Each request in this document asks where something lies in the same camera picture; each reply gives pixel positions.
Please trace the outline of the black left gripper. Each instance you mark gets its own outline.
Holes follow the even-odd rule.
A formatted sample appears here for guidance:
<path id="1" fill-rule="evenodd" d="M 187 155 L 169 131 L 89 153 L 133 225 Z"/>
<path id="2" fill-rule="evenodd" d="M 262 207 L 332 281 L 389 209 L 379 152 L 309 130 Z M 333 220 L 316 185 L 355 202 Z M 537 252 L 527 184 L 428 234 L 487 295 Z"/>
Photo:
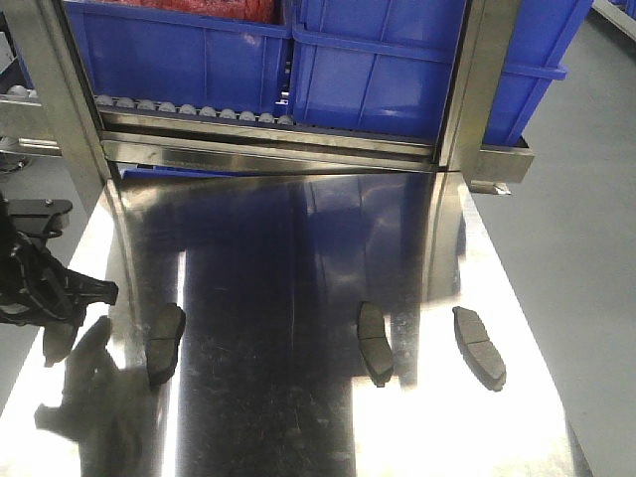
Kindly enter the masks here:
<path id="1" fill-rule="evenodd" d="M 1 321 L 17 326 L 75 325 L 75 304 L 114 305 L 118 286 L 65 268 L 16 231 L 1 233 Z"/>

